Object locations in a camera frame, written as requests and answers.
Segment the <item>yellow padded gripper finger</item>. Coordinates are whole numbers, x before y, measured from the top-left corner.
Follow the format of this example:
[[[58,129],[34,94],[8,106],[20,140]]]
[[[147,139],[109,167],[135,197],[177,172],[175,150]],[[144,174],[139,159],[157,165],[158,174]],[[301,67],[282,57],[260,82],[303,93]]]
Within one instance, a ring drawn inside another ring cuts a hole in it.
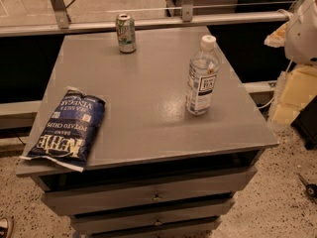
[[[285,35],[288,27],[288,23],[282,24],[279,28],[277,28],[274,32],[268,35],[264,44],[268,47],[272,48],[280,48],[285,45]]]

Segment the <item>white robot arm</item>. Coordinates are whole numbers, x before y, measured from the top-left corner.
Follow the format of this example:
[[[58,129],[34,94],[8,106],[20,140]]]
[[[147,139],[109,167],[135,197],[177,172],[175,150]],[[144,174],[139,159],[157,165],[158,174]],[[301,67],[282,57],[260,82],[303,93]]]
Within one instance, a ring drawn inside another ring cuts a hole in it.
[[[317,0],[305,0],[264,44],[284,47],[285,56],[297,64],[317,65]]]

